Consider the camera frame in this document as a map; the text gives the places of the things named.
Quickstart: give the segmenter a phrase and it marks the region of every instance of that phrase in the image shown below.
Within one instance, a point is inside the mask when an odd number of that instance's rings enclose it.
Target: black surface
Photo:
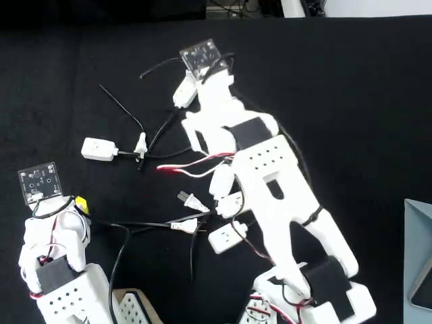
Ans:
[[[334,256],[326,257],[315,264],[309,263],[301,270],[309,283],[311,295],[317,306],[330,302],[341,322],[354,315],[346,295],[351,289],[351,283]]]
[[[79,277],[68,263],[66,256],[55,259],[36,270],[43,294],[47,295],[57,288]]]
[[[213,38],[236,53],[236,87],[288,129],[308,162],[313,190],[344,233],[378,307],[370,323],[402,323],[403,215],[406,197],[432,191],[432,18],[181,22],[106,29],[3,33],[0,38],[0,289],[3,323],[42,323],[18,269],[24,220],[16,172],[55,161],[63,192],[88,199],[110,221],[166,221],[188,215],[180,190],[205,203],[209,179],[142,173],[128,159],[88,161],[87,136],[134,148],[140,130],[100,91],[142,120],[151,138],[167,117],[181,65],[139,74],[179,49]],[[156,146],[186,145],[177,125]],[[174,161],[190,161],[192,153]],[[306,233],[292,235],[299,261],[322,254]],[[260,246],[255,225],[248,232]],[[109,273],[122,243],[114,229],[93,229],[87,260]],[[268,270],[246,244],[216,255],[198,239],[189,281],[190,237],[149,231],[133,238],[115,287],[137,287],[166,323],[233,323],[253,279]]]

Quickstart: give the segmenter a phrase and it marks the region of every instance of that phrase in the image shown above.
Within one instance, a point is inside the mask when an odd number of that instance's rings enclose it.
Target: circuit board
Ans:
[[[192,72],[195,80],[201,80],[209,67],[221,57],[213,39],[196,44],[180,51],[180,56],[188,69]],[[221,61],[220,66],[216,67],[214,73],[227,68],[225,61]]]
[[[54,162],[20,170],[18,175],[26,205],[63,194]]]

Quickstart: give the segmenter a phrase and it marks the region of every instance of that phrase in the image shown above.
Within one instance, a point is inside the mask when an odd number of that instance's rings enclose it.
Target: hole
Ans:
[[[196,130],[195,131],[195,135],[196,135],[196,138],[198,139],[198,142],[199,142],[199,144],[201,146],[201,149],[204,152],[209,152],[209,148],[207,147],[207,143],[205,142],[203,133],[201,133],[201,132],[199,132],[199,131]]]
[[[277,180],[271,180],[270,182],[267,182],[267,187],[274,198],[279,200],[284,199],[284,192],[277,183]]]

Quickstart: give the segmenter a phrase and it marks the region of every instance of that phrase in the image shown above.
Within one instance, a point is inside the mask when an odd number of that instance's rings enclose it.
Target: electrical plug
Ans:
[[[189,207],[191,209],[195,209],[196,211],[200,211],[201,213],[207,213],[210,211],[202,202],[199,201],[194,194],[186,194],[184,191],[180,191],[177,195],[183,203],[185,207]]]
[[[181,221],[179,223],[171,223],[172,230],[183,231],[188,234],[195,233],[197,227],[198,220],[196,218],[188,219],[187,221]]]

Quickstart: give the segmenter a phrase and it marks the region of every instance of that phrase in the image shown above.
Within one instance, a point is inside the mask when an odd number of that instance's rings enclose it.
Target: white connector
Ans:
[[[183,231],[189,234],[195,233],[197,227],[198,227],[198,220],[196,218],[188,219],[187,221],[182,221],[179,223],[171,223],[172,230]]]
[[[184,202],[185,207],[200,211],[201,213],[207,213],[210,211],[210,209],[204,206],[204,204],[200,202],[199,199],[194,196],[194,194],[186,194],[184,191],[180,191],[180,193],[177,195],[177,198]]]
[[[243,195],[240,191],[222,198],[217,202],[217,214],[221,215],[225,219],[233,217],[240,210],[240,207],[242,206],[242,199]],[[246,200],[240,213],[244,213],[247,210],[249,210],[249,206],[248,201]]]
[[[209,192],[215,200],[220,200],[230,194],[234,183],[234,173],[228,164],[219,165],[211,178]]]
[[[83,157],[97,161],[112,161],[118,152],[114,142],[90,137],[84,140],[81,148]]]
[[[144,158],[144,154],[147,152],[146,133],[141,133],[138,142],[136,143],[134,153],[138,153],[140,158]]]
[[[187,108],[193,102],[197,94],[195,79],[189,70],[173,95],[174,107]]]
[[[240,224],[238,221],[234,221],[234,226],[242,237],[245,238],[248,226],[246,224]],[[213,250],[217,254],[221,254],[229,248],[239,244],[243,240],[242,237],[236,233],[234,228],[232,228],[232,225],[229,223],[216,229],[214,232],[211,232],[209,234],[209,242]]]

